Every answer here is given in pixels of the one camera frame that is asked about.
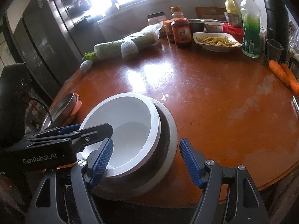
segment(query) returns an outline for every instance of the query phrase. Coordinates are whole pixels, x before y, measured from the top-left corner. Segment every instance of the clear plastic cup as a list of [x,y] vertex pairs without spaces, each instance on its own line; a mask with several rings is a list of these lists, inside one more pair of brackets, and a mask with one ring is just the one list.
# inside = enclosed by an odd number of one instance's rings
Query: clear plastic cup
[[267,59],[268,62],[274,60],[279,61],[281,52],[283,51],[283,46],[273,39],[266,39],[267,41]]

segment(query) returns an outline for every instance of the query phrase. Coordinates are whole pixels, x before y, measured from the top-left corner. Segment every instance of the refrigerator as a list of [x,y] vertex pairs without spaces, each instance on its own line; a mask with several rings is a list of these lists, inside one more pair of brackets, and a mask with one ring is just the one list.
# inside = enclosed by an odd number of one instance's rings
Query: refrigerator
[[82,59],[53,0],[31,0],[14,38],[31,75],[53,100]]

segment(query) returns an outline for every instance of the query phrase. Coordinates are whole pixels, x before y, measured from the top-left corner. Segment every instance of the silver screw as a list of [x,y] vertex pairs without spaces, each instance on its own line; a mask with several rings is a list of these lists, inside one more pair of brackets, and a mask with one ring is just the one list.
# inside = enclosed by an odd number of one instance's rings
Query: silver screw
[[215,164],[213,160],[207,160],[206,163],[210,166],[213,166]]
[[78,161],[78,165],[79,166],[84,166],[86,164],[86,161],[85,160],[80,160]]
[[241,171],[244,171],[246,168],[245,168],[244,165],[239,165],[239,166],[238,166],[238,169],[240,169]]

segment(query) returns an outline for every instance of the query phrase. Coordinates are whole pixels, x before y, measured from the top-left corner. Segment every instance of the bottle of green liquid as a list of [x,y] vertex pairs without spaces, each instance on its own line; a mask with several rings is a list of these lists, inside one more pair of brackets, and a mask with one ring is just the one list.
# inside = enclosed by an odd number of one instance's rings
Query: bottle of green liquid
[[242,52],[249,57],[258,58],[260,56],[261,10],[255,0],[243,0],[241,13],[244,29]]

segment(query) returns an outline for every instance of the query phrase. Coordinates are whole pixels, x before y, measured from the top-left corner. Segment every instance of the brown table surface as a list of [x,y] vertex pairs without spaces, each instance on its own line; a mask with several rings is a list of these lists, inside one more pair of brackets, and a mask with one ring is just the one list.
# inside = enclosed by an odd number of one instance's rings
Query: brown table surface
[[[141,93],[162,102],[175,119],[179,139],[187,137],[195,149],[221,166],[245,165],[259,190],[284,177],[299,161],[293,93],[263,58],[249,58],[239,48],[217,53],[196,44],[178,49],[160,40],[130,61],[96,62],[87,74],[78,70],[54,103],[71,91],[82,101],[75,123],[118,93]],[[178,150],[164,179],[128,202],[193,207],[200,194]],[[220,201],[225,198],[223,188]]]

